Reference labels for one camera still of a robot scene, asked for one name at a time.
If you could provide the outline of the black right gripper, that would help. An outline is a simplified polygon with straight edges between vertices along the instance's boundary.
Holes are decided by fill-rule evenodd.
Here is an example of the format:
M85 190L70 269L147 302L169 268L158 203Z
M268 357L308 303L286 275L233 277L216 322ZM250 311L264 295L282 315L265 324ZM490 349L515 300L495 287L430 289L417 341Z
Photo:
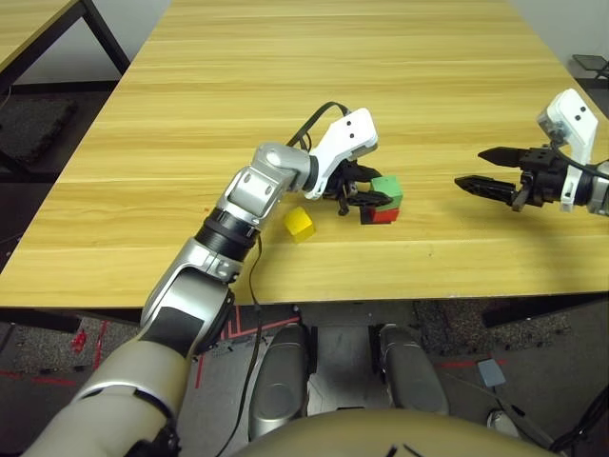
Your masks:
M521 211L526 205L542 207L559 202L568 163L550 147L518 149L491 148L478 153L483 160L501 167L519 167L521 187L489 177L468 175L454 179L462 190L482 198L511 204Z

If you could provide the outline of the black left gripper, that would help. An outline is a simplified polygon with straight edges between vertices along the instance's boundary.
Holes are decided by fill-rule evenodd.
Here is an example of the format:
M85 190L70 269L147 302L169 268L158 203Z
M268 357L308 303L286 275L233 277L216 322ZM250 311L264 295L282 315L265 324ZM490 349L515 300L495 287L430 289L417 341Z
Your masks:
M338 213L348 214L350 207L381 207L388 204L388 196L376 190L358 190L358 183L382 177L376 169L359 165L356 161L342 161L332 172L324 190L324 199L337 202Z

